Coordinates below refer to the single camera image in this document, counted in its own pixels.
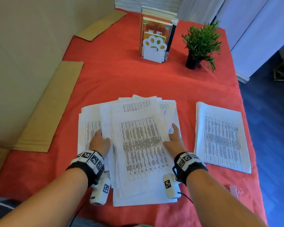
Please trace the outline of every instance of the red tablecloth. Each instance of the red tablecloth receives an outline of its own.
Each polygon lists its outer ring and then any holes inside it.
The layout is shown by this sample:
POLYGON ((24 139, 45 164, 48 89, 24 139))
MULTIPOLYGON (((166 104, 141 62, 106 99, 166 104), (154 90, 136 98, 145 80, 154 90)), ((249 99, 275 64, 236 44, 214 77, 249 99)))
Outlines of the red tablecloth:
MULTIPOLYGON (((63 173, 77 154, 78 114, 82 107, 133 94, 158 96, 176 100, 182 138, 189 151, 194 148, 196 102, 242 112, 252 174, 209 164, 208 170, 222 185, 240 188, 240 201, 266 221, 256 155, 225 31, 219 30, 223 34, 220 55, 215 56, 217 70, 209 71, 204 61, 196 70, 189 70, 185 67, 188 51, 181 34, 190 25, 179 22, 168 61, 162 64, 143 60, 139 55, 138 13, 128 13, 92 42, 73 37, 63 60, 84 61, 84 66, 49 152, 12 150, 0 172, 0 196, 24 201, 63 173)), ((180 188, 188 194, 184 185, 180 188)), ((89 189, 80 216, 102 223, 200 226, 194 206, 185 197, 173 204, 113 207, 112 191, 104 206, 92 206, 88 202, 90 193, 89 189)))

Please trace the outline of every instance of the black cable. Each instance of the black cable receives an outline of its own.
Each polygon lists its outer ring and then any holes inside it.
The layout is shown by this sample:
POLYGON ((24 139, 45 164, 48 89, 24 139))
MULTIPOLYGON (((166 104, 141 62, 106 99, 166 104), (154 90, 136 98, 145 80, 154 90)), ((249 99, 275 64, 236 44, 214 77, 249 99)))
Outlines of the black cable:
MULTIPOLYGON (((181 193, 181 192, 178 192, 178 193, 180 193, 180 194, 184 195, 185 197, 187 197, 186 194, 183 194, 183 193, 181 193)), ((189 197, 187 197, 187 198, 191 201, 191 203, 193 203, 193 201, 192 201, 189 197)))
POLYGON ((69 225, 69 227, 71 227, 73 221, 75 220, 75 218, 77 217, 78 213, 80 212, 80 210, 82 209, 82 207, 85 205, 85 203, 79 208, 79 210, 76 212, 75 216, 73 217, 71 224, 69 225))

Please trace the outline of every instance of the white tracking device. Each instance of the white tracking device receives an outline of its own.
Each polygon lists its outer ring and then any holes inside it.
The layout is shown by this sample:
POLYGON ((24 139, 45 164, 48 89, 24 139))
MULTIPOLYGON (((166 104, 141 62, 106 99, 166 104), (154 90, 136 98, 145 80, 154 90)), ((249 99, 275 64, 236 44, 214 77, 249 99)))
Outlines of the white tracking device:
POLYGON ((181 192, 179 188, 180 182, 176 180, 176 176, 174 174, 170 173, 165 174, 163 176, 163 183, 165 186, 165 192, 168 199, 181 197, 181 194, 178 193, 181 192))
POLYGON ((102 206, 106 203, 109 188, 110 188, 110 178, 108 174, 101 176, 98 185, 92 184, 91 187, 94 188, 91 193, 90 203, 95 206, 102 206))

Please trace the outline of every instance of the floor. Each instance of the floor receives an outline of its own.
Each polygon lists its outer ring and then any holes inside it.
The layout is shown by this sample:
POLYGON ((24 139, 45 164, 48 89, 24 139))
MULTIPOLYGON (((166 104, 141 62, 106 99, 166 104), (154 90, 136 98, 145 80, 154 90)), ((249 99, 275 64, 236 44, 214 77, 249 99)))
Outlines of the floor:
POLYGON ((276 53, 240 83, 270 227, 284 227, 284 83, 272 81, 280 61, 276 53))

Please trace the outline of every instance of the black wrist strap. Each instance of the black wrist strap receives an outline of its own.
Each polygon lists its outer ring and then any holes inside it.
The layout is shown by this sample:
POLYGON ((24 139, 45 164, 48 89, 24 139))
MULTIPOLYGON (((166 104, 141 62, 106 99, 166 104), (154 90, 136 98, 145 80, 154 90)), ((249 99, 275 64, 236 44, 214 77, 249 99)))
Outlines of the black wrist strap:
POLYGON ((72 168, 80 168, 85 172, 88 179, 88 187, 90 187, 92 184, 97 185, 99 183, 99 179, 104 171, 104 160, 99 152, 88 150, 72 160, 72 163, 66 170, 72 168))
POLYGON ((178 182, 186 185, 188 175, 197 170, 203 169, 208 171, 205 164, 193 153, 182 152, 175 157, 173 172, 178 182))

